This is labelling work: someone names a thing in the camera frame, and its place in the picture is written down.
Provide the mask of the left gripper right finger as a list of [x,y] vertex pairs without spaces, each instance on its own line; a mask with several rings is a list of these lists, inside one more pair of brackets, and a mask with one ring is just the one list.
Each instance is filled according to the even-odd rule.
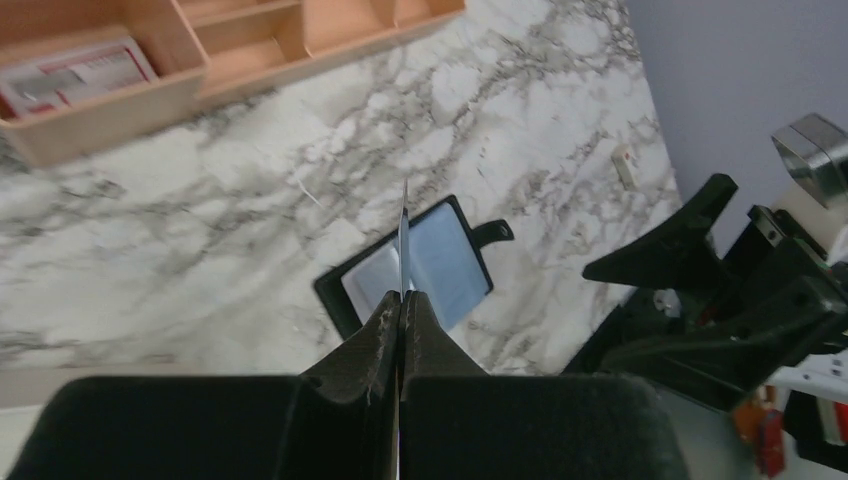
[[617,375],[497,376],[403,301],[399,467],[404,479],[686,479],[655,391]]

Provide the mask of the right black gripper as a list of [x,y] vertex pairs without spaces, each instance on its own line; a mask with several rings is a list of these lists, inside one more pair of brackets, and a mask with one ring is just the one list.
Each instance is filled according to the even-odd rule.
[[707,241],[738,190],[714,174],[677,212],[585,266],[629,285],[566,366],[637,376],[730,411],[779,369],[847,345],[847,293],[819,246],[784,210],[755,206],[724,257]]

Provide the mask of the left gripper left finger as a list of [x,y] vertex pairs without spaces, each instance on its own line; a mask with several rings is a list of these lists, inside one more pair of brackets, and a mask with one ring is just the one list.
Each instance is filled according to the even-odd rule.
[[387,293],[299,375],[90,376],[45,405],[12,479],[389,479],[402,310]]

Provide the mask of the black leather card holder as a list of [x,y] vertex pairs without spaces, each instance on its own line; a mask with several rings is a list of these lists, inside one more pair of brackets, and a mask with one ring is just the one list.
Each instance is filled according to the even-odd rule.
[[[504,219],[471,227],[448,195],[409,222],[409,286],[426,293],[440,326],[460,323],[494,289],[482,249],[513,241]],[[384,294],[400,285],[397,234],[389,233],[318,277],[313,288],[343,339],[364,324]]]

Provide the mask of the thin silver credit card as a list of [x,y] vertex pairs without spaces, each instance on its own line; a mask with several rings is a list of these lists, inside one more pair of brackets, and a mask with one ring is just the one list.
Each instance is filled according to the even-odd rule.
[[409,251],[409,211],[408,211],[408,181],[404,180],[401,199],[401,210],[397,232],[398,268],[400,278],[399,293],[404,300],[410,290],[410,251]]

